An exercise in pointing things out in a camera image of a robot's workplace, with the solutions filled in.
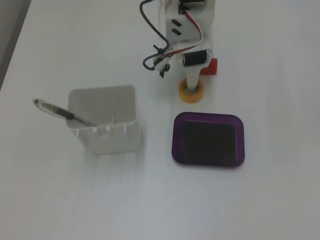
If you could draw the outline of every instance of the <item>white plastic cup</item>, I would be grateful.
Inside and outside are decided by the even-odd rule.
[[[93,155],[136,152],[142,145],[136,90],[131,85],[75,89],[68,110],[99,126],[66,121],[71,132]]]

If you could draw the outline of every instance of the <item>white table surface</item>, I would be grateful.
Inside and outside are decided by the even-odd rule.
[[[143,68],[156,36],[139,2],[32,0],[0,91],[0,239],[319,238],[320,1],[217,0],[218,74],[195,104],[179,99],[173,70]],[[91,156],[32,104],[125,84],[137,90],[138,153]],[[240,117],[243,165],[175,163],[186,111]]]

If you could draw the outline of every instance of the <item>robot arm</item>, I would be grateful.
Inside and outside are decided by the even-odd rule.
[[[153,0],[145,0],[142,6]],[[199,81],[201,70],[207,68],[212,61],[212,40],[209,30],[214,20],[216,0],[154,0],[164,10],[159,25],[165,25],[165,37],[151,24],[151,27],[166,43],[157,48],[153,56],[153,70],[159,71],[163,77],[170,69],[173,55],[177,61],[177,69],[186,77],[187,88],[193,90]]]

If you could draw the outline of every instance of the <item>purple plastic dish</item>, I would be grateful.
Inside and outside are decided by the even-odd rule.
[[[180,113],[174,120],[172,156],[181,164],[238,167],[245,160],[244,124],[234,115]]]

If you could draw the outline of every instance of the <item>pen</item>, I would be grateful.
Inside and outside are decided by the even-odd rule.
[[[55,106],[47,101],[35,98],[35,99],[33,99],[33,103],[38,109],[44,111],[47,114],[53,115],[55,117],[58,117],[61,119],[67,119],[69,121],[78,123],[78,124],[85,126],[85,127],[88,127],[88,128],[98,126],[97,124],[95,124],[91,121],[85,120],[82,117],[79,117],[79,116],[73,114],[72,112],[69,112],[68,110],[65,110],[61,107]]]

